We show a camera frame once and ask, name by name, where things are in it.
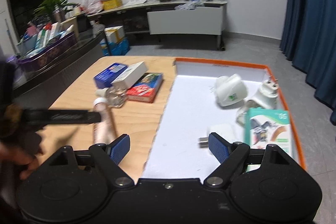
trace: white box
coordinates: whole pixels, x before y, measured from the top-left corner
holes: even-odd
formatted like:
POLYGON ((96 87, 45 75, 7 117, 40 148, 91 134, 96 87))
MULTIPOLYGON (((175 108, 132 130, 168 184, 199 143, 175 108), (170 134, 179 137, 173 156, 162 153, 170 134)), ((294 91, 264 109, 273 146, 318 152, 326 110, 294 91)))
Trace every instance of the white box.
POLYGON ((60 26, 61 25, 59 22, 52 24, 50 35, 49 35, 49 40, 53 39, 56 35, 59 34, 60 26))
POLYGON ((49 36, 50 36, 50 30, 46 30, 43 39, 43 47, 45 47, 48 44, 49 36))
POLYGON ((147 70, 144 61, 130 65, 112 82, 112 86, 128 90, 147 70))
POLYGON ((123 26, 109 27, 105 28, 105 34, 111 36, 111 41, 113 43, 119 43, 125 37, 125 31, 123 26))

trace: green and white box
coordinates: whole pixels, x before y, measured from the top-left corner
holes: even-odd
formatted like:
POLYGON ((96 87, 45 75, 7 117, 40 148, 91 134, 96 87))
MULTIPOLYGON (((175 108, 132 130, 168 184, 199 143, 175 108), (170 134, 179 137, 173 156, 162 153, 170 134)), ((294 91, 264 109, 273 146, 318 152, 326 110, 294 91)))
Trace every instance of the green and white box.
MULTIPOLYGON (((251 148, 265 149, 270 143, 293 156, 292 131, 289 113, 280 109, 250 108, 245 116, 245 143, 251 148)), ((250 166, 249 170, 259 165, 250 166)))

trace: blue box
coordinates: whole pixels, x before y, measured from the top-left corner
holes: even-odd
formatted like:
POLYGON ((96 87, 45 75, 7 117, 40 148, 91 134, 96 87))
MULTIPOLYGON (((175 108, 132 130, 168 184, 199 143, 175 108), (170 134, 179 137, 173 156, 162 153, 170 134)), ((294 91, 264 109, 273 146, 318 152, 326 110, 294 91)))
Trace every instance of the blue box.
POLYGON ((103 54, 104 56, 109 56, 110 53, 109 53, 109 49, 108 49, 108 46, 106 44, 106 41, 105 39, 102 39, 100 42, 99 42, 100 46, 101 46, 101 50, 103 51, 103 54))
POLYGON ((107 41, 107 45, 108 45, 108 47, 109 47, 109 49, 110 49, 110 52, 117 46, 116 43, 114 43, 114 42, 109 42, 109 41, 107 41))
POLYGON ((112 55, 121 55, 121 45, 120 43, 115 46, 114 49, 111 50, 112 55))
POLYGON ((127 65, 125 64, 114 63, 110 65, 93 78, 97 88, 104 89, 112 87, 113 80, 126 69, 127 65))
POLYGON ((125 37, 121 42, 121 55, 125 55, 129 51, 129 42, 127 37, 125 37))

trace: blue gripper pad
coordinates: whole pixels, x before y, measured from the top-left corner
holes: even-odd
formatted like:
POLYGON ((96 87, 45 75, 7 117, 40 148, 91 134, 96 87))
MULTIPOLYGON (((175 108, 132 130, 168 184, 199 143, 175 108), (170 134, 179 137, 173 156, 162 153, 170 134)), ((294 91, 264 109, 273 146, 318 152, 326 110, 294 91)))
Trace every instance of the blue gripper pad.
POLYGON ((223 163, 229 157, 227 147, 212 133, 209 135, 209 149, 220 163, 223 163))
POLYGON ((129 135, 122 138, 114 147, 111 148, 110 158, 115 164, 119 164, 129 151, 131 142, 129 135))

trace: cardboard box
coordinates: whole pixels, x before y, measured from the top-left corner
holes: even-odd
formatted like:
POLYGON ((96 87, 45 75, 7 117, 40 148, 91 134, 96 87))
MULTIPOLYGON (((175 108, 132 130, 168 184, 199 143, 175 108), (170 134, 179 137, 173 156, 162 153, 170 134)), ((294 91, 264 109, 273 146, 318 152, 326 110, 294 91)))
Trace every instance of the cardboard box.
POLYGON ((101 47, 101 50, 102 50, 104 56, 109 56, 109 55, 110 55, 110 52, 109 52, 109 48, 108 48, 108 46, 107 46, 107 43, 106 43, 105 39, 102 39, 102 40, 99 42, 99 44, 100 44, 100 47, 101 47))
MULTIPOLYGON (((250 108, 245 115, 245 143, 254 149, 265 149, 276 144, 288 155, 293 156, 292 131, 288 111, 281 109, 250 108)), ((249 165, 255 170, 260 165, 249 165)))
POLYGON ((128 100, 152 103, 162 81, 162 73, 145 73, 127 91, 128 100))
POLYGON ((42 29, 39 34, 37 35, 36 43, 35 43, 35 50, 41 48, 43 46, 43 40, 46 30, 42 29))
POLYGON ((147 70, 146 64, 143 61, 130 65, 123 73, 115 78, 112 82, 112 86, 128 90, 144 75, 147 70))
POLYGON ((108 42, 119 43, 125 37, 125 31, 123 26, 108 27, 105 28, 104 31, 108 42))
POLYGON ((75 32, 77 39, 79 39, 77 17, 69 18, 66 21, 63 21, 60 25, 61 29, 64 31, 66 31, 71 25, 73 25, 73 31, 75 32))
POLYGON ((43 39, 43 45, 42 45, 42 47, 45 47, 48 44, 49 35, 50 35, 50 30, 46 30, 45 34, 44 34, 44 39, 43 39))
POLYGON ((56 22, 56 23, 52 24, 50 35, 49 35, 49 40, 53 39, 55 36, 57 36, 59 34, 60 27, 61 27, 61 25, 60 25, 59 22, 56 22))
POLYGON ((103 0, 104 10, 118 8, 123 5, 122 0, 103 0))
POLYGON ((104 89, 112 87, 113 80, 126 69, 127 65, 125 64, 114 63, 110 65, 93 78, 97 88, 104 89))

